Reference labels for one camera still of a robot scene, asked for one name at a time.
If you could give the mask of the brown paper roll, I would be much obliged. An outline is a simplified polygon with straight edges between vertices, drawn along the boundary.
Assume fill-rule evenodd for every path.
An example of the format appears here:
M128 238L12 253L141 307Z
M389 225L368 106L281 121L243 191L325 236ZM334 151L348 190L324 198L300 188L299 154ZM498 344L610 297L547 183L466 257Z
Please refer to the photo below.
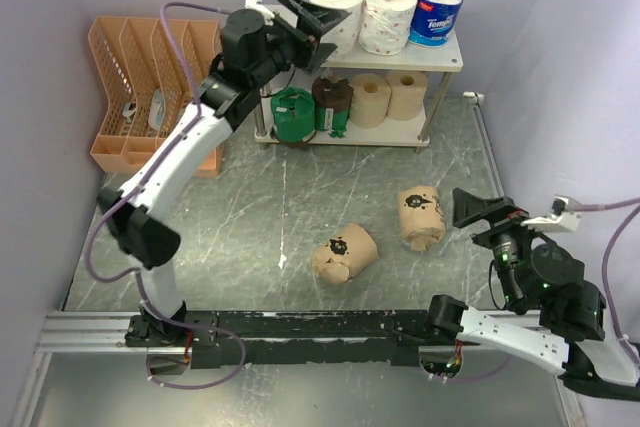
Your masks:
M345 284L379 259L378 247L359 224L349 223L311 255L314 275L332 285Z
M416 186L399 192L397 207L401 238L412 251L427 251L444 238L444 212L435 187Z

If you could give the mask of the white floral toilet roll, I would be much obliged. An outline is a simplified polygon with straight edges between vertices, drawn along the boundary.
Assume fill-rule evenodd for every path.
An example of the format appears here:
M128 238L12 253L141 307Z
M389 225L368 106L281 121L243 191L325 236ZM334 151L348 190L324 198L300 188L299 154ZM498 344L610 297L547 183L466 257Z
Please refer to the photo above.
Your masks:
M329 61L339 60L349 53L358 40L362 7L364 0L309 0L312 4L344 10L349 16L339 25L323 36L323 43L336 45L336 50L329 56Z

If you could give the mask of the beige toilet roll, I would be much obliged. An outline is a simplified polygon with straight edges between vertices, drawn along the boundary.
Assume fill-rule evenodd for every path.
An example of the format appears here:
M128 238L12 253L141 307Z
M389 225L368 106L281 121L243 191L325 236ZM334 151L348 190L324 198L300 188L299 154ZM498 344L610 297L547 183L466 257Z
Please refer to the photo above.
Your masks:
M428 78L420 71L390 71L386 77L391 88L387 116L393 120L409 121L424 110Z
M350 81L353 89L349 119L358 127L373 129L380 126L387 116L391 87L382 77L359 74Z

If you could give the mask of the green brown roll orange label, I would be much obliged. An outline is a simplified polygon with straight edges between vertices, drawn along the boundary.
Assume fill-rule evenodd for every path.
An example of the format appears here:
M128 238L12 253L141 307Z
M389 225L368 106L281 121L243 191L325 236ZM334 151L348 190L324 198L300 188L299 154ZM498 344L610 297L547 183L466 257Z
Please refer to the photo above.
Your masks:
M298 87L287 87L270 102L273 135L279 143L303 149L316 134L312 95Z

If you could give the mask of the blue white roll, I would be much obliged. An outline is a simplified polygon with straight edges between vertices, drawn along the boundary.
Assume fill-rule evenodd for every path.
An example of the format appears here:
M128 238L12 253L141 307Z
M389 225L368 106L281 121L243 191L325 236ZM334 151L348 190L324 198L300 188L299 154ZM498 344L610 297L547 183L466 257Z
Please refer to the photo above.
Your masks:
M424 47L447 43L464 0L417 0L409 41Z

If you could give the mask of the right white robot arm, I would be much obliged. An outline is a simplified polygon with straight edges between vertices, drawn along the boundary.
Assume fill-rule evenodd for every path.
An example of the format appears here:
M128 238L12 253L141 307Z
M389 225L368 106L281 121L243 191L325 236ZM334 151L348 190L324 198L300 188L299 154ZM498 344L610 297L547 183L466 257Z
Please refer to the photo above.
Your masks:
M550 236L576 231L586 212L637 208L639 201L581 204L557 196L547 215L532 217L509 197L483 199L456 188L452 198L454 227L489 225L472 241L493 254L505 310L518 316L537 311L540 328L506 324L449 295L436 295L424 321L426 337L439 345L493 347L538 365L578 394L638 401L639 352L620 329L608 286L587 281L584 263Z

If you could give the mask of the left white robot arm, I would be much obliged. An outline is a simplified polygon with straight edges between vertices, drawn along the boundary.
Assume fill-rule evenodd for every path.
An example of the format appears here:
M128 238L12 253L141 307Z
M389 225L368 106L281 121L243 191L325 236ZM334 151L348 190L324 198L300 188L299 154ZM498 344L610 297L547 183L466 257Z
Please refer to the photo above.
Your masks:
M278 1L295 23L261 0L245 0L244 8L227 15L222 50L201 82L188 81L192 100L180 121L135 175L98 195L99 223L127 255L142 319L165 346L178 344L192 329L175 280L173 257L181 237L165 223L169 208L205 158L260 105L262 89L291 68L318 70L337 48L324 36L351 16L304 0Z

